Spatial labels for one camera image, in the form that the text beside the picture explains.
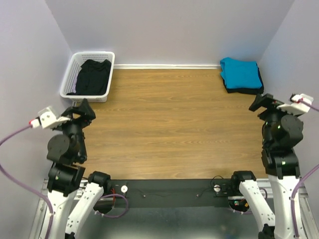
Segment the blue t-shirt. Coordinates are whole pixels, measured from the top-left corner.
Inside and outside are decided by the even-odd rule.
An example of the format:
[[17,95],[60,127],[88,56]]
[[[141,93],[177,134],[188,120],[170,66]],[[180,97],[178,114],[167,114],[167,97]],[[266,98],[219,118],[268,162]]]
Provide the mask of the blue t-shirt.
[[232,58],[220,60],[221,77],[227,89],[259,89],[262,82],[256,61],[240,61]]

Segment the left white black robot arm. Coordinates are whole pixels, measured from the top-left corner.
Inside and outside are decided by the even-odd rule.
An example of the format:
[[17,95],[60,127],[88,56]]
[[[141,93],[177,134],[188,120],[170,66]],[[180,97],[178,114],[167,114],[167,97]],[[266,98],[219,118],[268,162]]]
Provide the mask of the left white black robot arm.
[[111,190],[111,176],[95,171],[90,174],[84,195],[75,208],[73,200],[80,188],[87,160],[83,129],[96,118],[87,99],[78,106],[67,108],[61,122],[53,127],[60,133],[47,144],[47,159],[52,161],[48,172],[48,211],[44,223],[48,225],[47,239],[74,239],[100,199]]

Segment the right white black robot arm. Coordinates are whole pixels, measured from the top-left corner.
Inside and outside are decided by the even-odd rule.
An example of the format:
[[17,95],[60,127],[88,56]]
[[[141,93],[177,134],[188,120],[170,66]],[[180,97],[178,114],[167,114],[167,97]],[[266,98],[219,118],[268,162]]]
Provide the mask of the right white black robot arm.
[[262,125],[261,159],[273,193],[271,209],[260,192],[251,171],[235,171],[229,183],[230,191],[247,201],[259,230],[260,239],[305,239],[299,201],[301,173],[294,147],[303,136],[304,123],[299,116],[309,110],[298,103],[285,104],[271,94],[258,94],[249,110],[258,114]]

